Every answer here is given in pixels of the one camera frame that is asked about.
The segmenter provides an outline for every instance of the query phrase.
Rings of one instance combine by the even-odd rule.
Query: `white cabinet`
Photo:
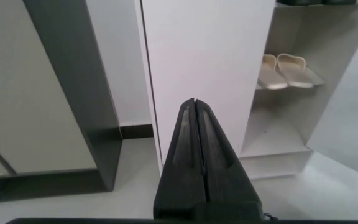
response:
[[[0,1],[0,154],[19,174],[96,167],[20,0]]]
[[[211,106],[252,178],[301,172],[313,151],[358,170],[358,1],[143,1],[143,11],[137,5],[162,164],[179,106],[197,98]],[[263,89],[263,53],[303,57],[313,88]]]
[[[240,153],[273,1],[143,1],[162,163],[180,105],[201,99]]]

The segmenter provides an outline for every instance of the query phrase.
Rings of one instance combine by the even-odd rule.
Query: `cabinet door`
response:
[[[241,151],[275,1],[142,1],[165,162],[180,105],[210,105]]]
[[[307,146],[358,171],[358,49]]]
[[[0,154],[17,173],[96,167],[20,0],[0,1]]]

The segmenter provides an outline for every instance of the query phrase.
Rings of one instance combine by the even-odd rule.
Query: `cabinet shelf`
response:
[[[306,72],[307,76],[313,81],[314,85],[324,85],[326,83],[326,81],[320,75],[318,75],[316,72],[314,72],[312,69],[306,67],[305,72]],[[256,89],[263,90],[265,88],[257,83]]]
[[[284,118],[267,108],[253,108],[239,158],[310,151],[299,132]]]

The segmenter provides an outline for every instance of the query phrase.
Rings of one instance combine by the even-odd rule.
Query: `shoe rack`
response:
[[[358,51],[358,1],[325,4],[138,4],[159,166],[180,105],[196,98],[210,105],[251,179],[301,172],[319,150],[309,144],[311,136]],[[260,73],[277,68],[287,72],[275,79],[279,85],[269,79],[261,85]],[[306,78],[293,77],[300,72]]]
[[[358,1],[308,7],[276,3],[265,57],[277,59],[285,53],[303,58],[303,75],[313,86],[267,89],[260,84],[262,63],[239,154],[244,167],[259,167],[253,175],[292,175],[302,170],[313,152],[308,145],[311,134],[357,48]],[[287,80],[278,68],[276,71]]]

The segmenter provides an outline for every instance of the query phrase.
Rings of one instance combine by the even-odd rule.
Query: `shoe cabinet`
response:
[[[358,1],[307,7],[275,1],[136,1],[136,10],[160,170],[178,109],[189,98],[210,105],[252,179],[295,175],[313,151],[358,166],[358,160],[346,163],[352,154],[346,157],[338,148],[345,145],[339,142],[339,124],[358,124],[346,105],[338,112],[346,98],[341,94],[350,94],[350,88],[358,105],[358,89],[352,86],[358,73],[349,73],[358,71]],[[303,58],[312,86],[262,87],[264,54]],[[322,126],[337,117],[334,111],[346,115]],[[351,139],[358,142],[357,136]]]

